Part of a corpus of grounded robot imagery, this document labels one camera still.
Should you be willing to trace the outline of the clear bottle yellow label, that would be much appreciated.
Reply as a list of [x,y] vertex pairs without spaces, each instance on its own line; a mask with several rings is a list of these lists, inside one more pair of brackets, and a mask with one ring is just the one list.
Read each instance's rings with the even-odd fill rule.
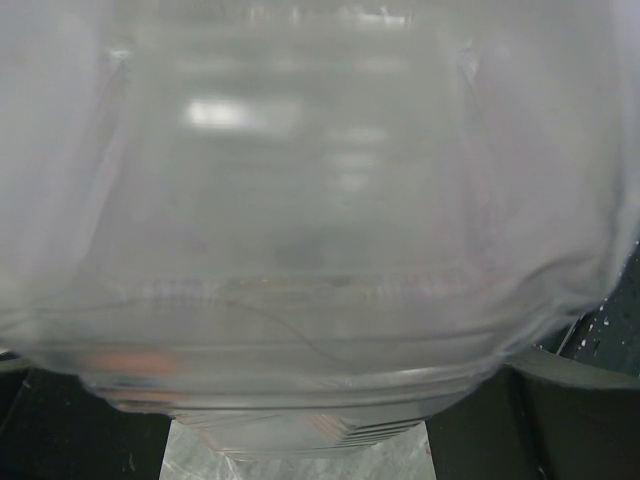
[[238,459],[455,404],[639,235],[635,1],[5,1],[1,343]]

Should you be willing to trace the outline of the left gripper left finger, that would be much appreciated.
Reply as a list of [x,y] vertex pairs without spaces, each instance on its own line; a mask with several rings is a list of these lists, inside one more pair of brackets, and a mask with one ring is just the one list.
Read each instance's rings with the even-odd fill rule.
[[170,429],[123,413],[74,376],[1,352],[3,479],[158,479]]

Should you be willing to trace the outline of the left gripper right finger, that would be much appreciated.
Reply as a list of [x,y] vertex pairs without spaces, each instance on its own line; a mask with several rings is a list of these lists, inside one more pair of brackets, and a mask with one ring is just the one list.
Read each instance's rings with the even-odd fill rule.
[[636,479],[639,380],[534,348],[426,429],[439,479]]

